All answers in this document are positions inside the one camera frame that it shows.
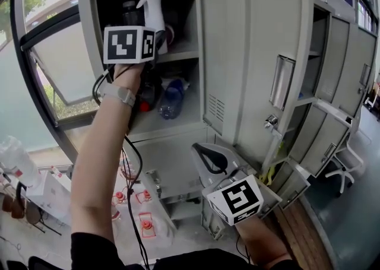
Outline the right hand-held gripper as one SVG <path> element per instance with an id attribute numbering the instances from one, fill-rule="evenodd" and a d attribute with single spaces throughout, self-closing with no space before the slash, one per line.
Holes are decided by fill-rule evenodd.
<path id="1" fill-rule="evenodd" d="M 257 214 L 264 203 L 253 174 L 247 174 L 234 151 L 217 144 L 194 143 L 191 153 L 202 195 L 210 207 L 233 226 Z"/>

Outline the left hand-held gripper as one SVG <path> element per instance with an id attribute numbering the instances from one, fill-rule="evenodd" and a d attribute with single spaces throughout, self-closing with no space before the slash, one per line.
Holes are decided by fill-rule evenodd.
<path id="1" fill-rule="evenodd" d="M 104 29 L 103 63 L 136 64 L 156 59 L 166 41 L 164 30 L 143 26 L 113 26 Z"/>

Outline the person's left hand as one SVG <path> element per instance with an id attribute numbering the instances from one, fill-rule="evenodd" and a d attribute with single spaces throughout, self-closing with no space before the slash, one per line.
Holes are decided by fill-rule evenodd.
<path id="1" fill-rule="evenodd" d="M 140 75 L 142 73 L 144 64 L 121 64 L 115 65 L 113 83 L 119 87 L 125 87 L 132 89 L 133 87 L 140 85 Z"/>

